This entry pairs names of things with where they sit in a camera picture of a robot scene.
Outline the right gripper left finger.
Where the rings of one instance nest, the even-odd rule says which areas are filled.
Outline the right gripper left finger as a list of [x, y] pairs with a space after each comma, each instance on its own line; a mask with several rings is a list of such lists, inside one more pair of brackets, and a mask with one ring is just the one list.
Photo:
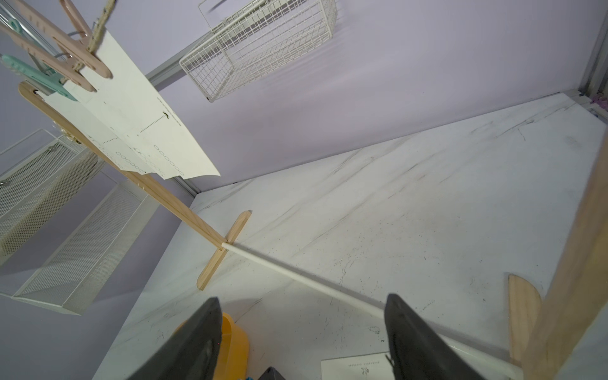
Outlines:
[[131, 379], [212, 379], [222, 341], [219, 299], [208, 299]]

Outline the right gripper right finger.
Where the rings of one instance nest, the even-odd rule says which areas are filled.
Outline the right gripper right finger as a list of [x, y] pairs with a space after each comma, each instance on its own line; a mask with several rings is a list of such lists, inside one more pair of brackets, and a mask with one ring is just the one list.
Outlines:
[[482, 378], [399, 295], [387, 296], [384, 322], [394, 378]]

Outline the green postcard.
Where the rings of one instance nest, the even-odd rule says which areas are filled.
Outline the green postcard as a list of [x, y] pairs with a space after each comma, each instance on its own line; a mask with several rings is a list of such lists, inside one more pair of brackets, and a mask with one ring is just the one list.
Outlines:
[[322, 380], [394, 380], [386, 352], [321, 361]]

